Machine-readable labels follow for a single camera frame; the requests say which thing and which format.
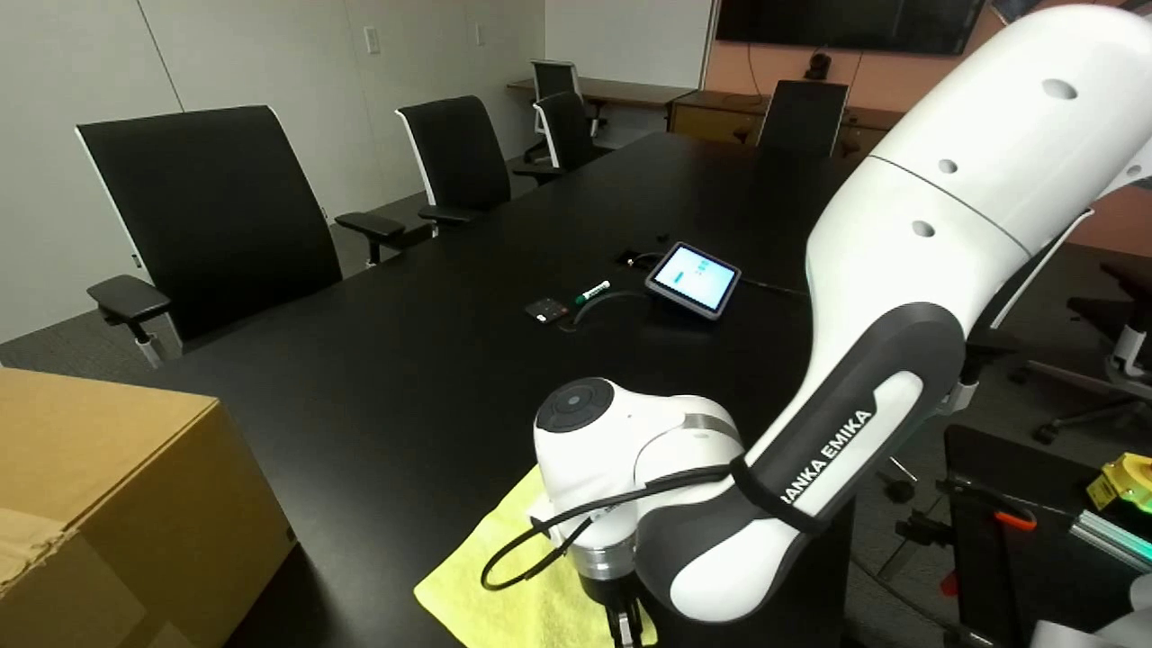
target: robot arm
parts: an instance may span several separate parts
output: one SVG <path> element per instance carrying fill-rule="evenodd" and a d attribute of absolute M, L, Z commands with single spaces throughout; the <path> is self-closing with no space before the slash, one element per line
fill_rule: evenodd
<path fill-rule="evenodd" d="M 598 514 L 574 543 L 584 579 L 632 569 L 688 621 L 749 617 L 812 524 L 953 389 L 1000 286 L 1105 191 L 1152 175 L 1148 109 L 1152 25 L 1110 7 L 1037 11 L 953 70 L 816 219 L 809 368 L 740 458 L 736 437 L 688 427 L 732 427 L 706 399 L 666 403 L 612 381 L 598 381 L 595 407 L 546 399 L 536 458 L 551 511 L 726 458 L 745 467 Z"/>

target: cardboard box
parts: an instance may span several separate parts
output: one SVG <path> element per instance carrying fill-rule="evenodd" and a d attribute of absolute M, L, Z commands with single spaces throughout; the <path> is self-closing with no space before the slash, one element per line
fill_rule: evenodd
<path fill-rule="evenodd" d="M 0 648 L 223 645 L 287 549 L 217 399 L 0 368 Z"/>

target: tablet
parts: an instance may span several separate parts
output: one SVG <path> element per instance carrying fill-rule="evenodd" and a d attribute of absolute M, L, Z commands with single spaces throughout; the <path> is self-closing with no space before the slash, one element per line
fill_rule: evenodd
<path fill-rule="evenodd" d="M 692 245 L 673 245 L 643 278 L 643 289 L 706 322 L 719 322 L 737 278 L 740 272 L 736 262 Z"/>

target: black conference table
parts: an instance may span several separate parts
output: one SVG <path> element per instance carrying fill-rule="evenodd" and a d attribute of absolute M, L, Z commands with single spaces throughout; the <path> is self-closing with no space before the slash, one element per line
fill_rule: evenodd
<path fill-rule="evenodd" d="M 409 590 L 533 467 L 533 412 L 569 379 L 706 392 L 761 437 L 806 363 L 806 231 L 803 185 L 752 149 L 652 136 L 186 353 L 161 387 L 223 399 L 298 537 L 235 645 L 455 645 Z M 673 239 L 745 266 L 719 323 L 620 262 Z M 524 319 L 598 280 L 629 292 L 578 328 Z M 838 645 L 847 525 L 725 637 Z"/>

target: white wall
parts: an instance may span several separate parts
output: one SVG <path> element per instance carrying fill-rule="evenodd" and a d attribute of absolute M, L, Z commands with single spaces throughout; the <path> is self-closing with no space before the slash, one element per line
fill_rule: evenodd
<path fill-rule="evenodd" d="M 90 309 L 126 266 L 76 140 L 82 119 L 172 112 L 133 0 L 0 5 L 0 344 Z"/>
<path fill-rule="evenodd" d="M 700 86 L 713 0 L 546 0 L 545 53 L 578 75 Z"/>
<path fill-rule="evenodd" d="M 503 89 L 545 53 L 545 0 L 0 0 L 0 344 L 85 313 L 128 272 L 76 123 L 275 105 L 326 215 L 416 191 L 395 109 Z"/>

